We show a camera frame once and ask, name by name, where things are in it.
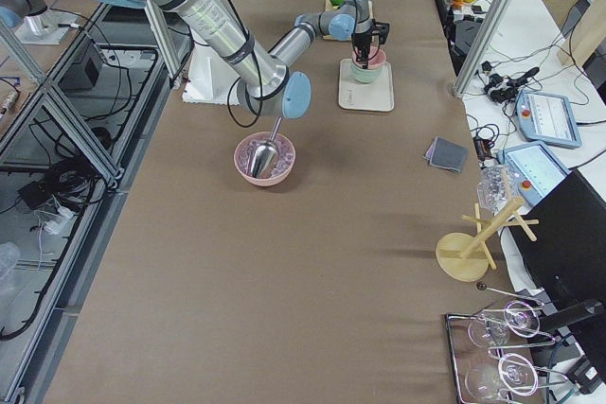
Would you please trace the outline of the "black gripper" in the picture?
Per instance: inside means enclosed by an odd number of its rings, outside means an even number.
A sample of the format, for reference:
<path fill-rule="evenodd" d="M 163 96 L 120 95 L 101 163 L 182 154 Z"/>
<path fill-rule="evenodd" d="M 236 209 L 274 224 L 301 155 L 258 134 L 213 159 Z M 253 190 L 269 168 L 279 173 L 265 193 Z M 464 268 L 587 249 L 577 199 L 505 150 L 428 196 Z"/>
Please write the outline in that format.
<path fill-rule="evenodd" d="M 354 62 L 360 68 L 368 67 L 371 42 L 378 38 L 379 45 L 386 43 L 390 31 L 390 24 L 369 18 L 356 25 L 352 35 L 354 47 Z"/>

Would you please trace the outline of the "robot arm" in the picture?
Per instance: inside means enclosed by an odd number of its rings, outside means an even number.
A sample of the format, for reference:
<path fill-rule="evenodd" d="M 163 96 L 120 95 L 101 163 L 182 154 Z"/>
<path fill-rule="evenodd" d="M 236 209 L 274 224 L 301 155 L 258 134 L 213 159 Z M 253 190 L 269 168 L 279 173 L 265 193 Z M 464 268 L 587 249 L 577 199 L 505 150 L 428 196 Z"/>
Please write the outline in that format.
<path fill-rule="evenodd" d="M 385 43 L 389 25 L 371 18 L 369 0 L 344 0 L 336 10 L 305 13 L 271 50 L 265 50 L 243 24 L 231 0 L 96 0 L 129 9 L 152 1 L 177 14 L 240 77 L 237 100 L 253 115 L 286 119 L 303 116 L 311 104 L 309 78 L 293 64 L 319 36 L 350 41 L 356 60 L 368 66 L 375 54 L 371 42 Z"/>
<path fill-rule="evenodd" d="M 74 18 L 51 10 L 45 0 L 1 0 L 1 21 L 22 44 L 58 45 Z"/>

